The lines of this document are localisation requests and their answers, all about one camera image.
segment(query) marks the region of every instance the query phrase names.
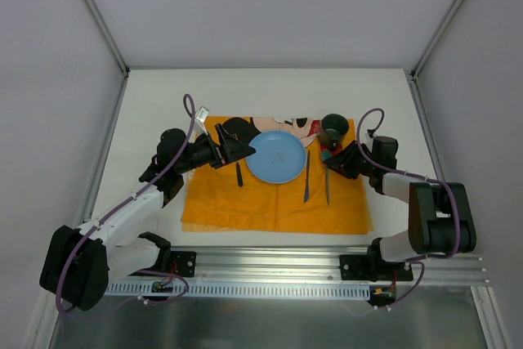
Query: black cup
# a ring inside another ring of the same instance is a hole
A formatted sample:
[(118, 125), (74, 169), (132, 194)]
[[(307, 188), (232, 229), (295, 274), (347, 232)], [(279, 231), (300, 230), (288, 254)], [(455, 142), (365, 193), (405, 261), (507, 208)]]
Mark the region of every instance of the black cup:
[(335, 151), (349, 132), (349, 122), (340, 114), (328, 114), (321, 120), (320, 144)]

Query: black mounting bracket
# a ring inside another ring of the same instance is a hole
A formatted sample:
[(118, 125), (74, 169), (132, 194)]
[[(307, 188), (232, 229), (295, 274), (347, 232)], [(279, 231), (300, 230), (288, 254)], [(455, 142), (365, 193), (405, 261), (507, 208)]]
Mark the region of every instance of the black mounting bracket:
[(174, 274), (185, 278), (193, 278), (196, 268), (196, 253), (171, 251), (171, 264), (174, 266)]
[(371, 306), (390, 306), (395, 301), (396, 291), (388, 292), (385, 288), (385, 291), (379, 293), (378, 287), (374, 287), (370, 289), (370, 299), (367, 300), (367, 303)]
[(412, 281), (412, 268), (404, 262), (385, 262), (375, 239), (366, 255), (340, 255), (340, 274), (343, 281)]

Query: white wall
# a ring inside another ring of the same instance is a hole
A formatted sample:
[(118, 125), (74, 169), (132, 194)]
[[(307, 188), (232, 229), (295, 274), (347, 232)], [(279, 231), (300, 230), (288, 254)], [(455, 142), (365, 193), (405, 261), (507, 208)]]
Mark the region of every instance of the white wall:
[(78, 222), (122, 77), (81, 0), (0, 10), (0, 346), (18, 349), (52, 232)]
[(412, 69), (451, 0), (96, 0), (130, 66)]
[(445, 173), (467, 186), (514, 347), (523, 345), (522, 4), (467, 0), (421, 75)]

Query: white tag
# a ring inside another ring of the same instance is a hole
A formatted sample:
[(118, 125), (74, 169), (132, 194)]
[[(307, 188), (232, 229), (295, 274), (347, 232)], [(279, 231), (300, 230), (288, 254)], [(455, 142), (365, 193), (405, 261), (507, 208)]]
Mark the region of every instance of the white tag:
[(198, 112), (196, 112), (196, 116), (194, 120), (196, 121), (196, 124), (198, 124), (198, 127), (203, 131), (204, 134), (207, 134), (207, 129), (205, 129), (205, 119), (209, 115), (209, 110), (205, 108), (204, 106), (200, 106)]

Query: orange tablecloth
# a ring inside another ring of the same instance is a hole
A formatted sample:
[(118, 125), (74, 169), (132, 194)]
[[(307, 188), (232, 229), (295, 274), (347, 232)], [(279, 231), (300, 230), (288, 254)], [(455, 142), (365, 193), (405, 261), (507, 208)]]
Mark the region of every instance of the orange tablecloth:
[[(223, 123), (227, 131), (236, 134), (241, 141), (247, 139), (246, 142), (252, 139), (252, 132), (269, 131), (269, 128), (284, 129), (298, 136), (311, 152), (310, 198), (303, 203), (306, 170), (289, 183), (274, 185), (258, 180), (249, 171), (245, 160), (241, 160), (239, 165), (244, 186), (238, 187), (234, 164), (217, 170), (206, 165), (196, 169), (189, 181), (181, 219), (183, 230), (361, 235), (373, 229), (361, 177), (351, 181), (331, 171), (330, 206), (327, 205), (325, 166), (320, 159), (320, 143), (315, 137), (317, 122), (288, 119), (279, 123), (279, 120), (269, 118), (235, 118), (226, 122), (228, 119), (231, 118), (211, 116), (206, 120), (205, 127), (215, 141), (214, 125), (217, 123)], [(237, 133), (234, 128), (236, 123), (242, 123), (239, 119), (244, 121), (246, 128)], [(355, 139), (354, 122), (350, 119), (349, 123), (344, 145)]]

